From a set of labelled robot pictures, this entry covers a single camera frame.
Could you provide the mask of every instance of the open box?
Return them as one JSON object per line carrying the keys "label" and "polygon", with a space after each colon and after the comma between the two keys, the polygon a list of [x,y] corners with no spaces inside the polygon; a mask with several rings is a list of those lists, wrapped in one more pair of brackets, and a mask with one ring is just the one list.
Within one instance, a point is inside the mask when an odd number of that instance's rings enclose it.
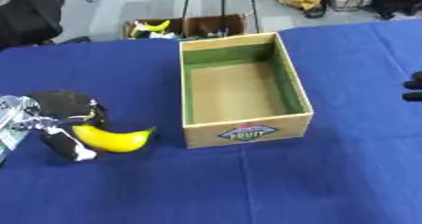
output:
{"label": "open box", "polygon": [[180,44],[189,148],[303,136],[313,109],[278,34]]}
{"label": "open box", "polygon": [[[170,20],[168,27],[169,32],[176,35],[181,35],[181,30],[184,31],[187,37],[201,37],[206,38],[206,33],[217,33],[221,24],[220,16],[208,17],[190,17],[184,21],[181,18],[172,19],[138,19],[142,24],[158,25],[166,20]],[[227,24],[227,35],[242,35],[245,32],[245,14],[230,14],[226,15],[225,23]],[[123,37],[131,39],[131,32],[135,28],[134,21],[126,21],[123,24]]]}

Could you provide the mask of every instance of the floor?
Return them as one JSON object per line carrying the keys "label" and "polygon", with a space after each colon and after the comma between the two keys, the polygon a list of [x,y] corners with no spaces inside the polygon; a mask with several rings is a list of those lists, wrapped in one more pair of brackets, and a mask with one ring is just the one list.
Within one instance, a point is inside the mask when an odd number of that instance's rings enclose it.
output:
{"label": "floor", "polygon": [[[57,40],[88,35],[94,40],[122,38],[122,23],[134,19],[181,17],[185,0],[67,0],[63,10],[64,33]],[[328,10],[324,18],[310,20],[296,9],[280,5],[275,0],[257,0],[259,21],[262,29],[278,31],[299,26],[322,24],[353,24],[376,21],[366,11],[335,12]],[[228,0],[229,13],[246,13],[247,31],[254,32],[250,0]],[[189,16],[220,14],[220,0],[191,0]]]}

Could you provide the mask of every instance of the small yellow object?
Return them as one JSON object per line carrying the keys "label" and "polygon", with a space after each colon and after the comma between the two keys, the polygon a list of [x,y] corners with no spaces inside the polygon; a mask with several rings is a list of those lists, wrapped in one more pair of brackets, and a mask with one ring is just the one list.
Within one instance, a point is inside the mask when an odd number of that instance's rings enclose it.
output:
{"label": "small yellow object", "polygon": [[74,134],[83,142],[96,149],[108,152],[133,152],[144,146],[155,128],[148,130],[116,134],[100,130],[91,125],[73,126]]}
{"label": "small yellow object", "polygon": [[169,27],[170,25],[170,21],[167,20],[162,24],[158,24],[158,25],[150,25],[145,23],[145,28],[147,28],[148,31],[152,31],[152,32],[161,32],[164,31],[164,29],[166,29],[167,27]]}

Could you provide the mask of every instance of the box in background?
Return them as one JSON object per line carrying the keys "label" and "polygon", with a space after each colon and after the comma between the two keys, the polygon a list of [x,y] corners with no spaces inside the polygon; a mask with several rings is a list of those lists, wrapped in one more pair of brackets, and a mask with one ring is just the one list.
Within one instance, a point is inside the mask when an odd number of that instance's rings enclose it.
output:
{"label": "box in background", "polygon": [[180,44],[189,148],[303,136],[313,109],[278,34]]}
{"label": "box in background", "polygon": [[[225,18],[225,23],[228,28],[228,36],[233,35],[242,35],[245,32],[245,15],[244,14],[232,14],[227,15]],[[206,38],[206,33],[217,33],[219,31],[221,17],[211,16],[211,17],[192,17],[186,18],[183,23],[182,28],[182,19],[138,19],[137,21],[145,24],[158,25],[164,21],[170,20],[170,26],[168,28],[169,32],[173,32],[176,35],[181,34],[181,30],[185,32],[187,37],[200,37]],[[134,21],[126,21],[123,25],[123,37],[125,39],[130,39],[130,34],[134,29]]]}

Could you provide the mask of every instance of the table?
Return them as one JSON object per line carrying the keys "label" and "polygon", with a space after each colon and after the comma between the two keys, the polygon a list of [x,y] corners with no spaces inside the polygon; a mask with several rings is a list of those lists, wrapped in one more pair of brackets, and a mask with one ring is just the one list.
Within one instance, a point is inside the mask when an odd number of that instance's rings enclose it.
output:
{"label": "table", "polygon": [[2,223],[399,223],[422,219],[421,21],[281,32],[316,114],[304,138],[187,150],[178,45],[132,40],[13,49],[0,92],[74,89],[114,131],[156,125],[145,149],[72,165],[22,143],[0,169]]}

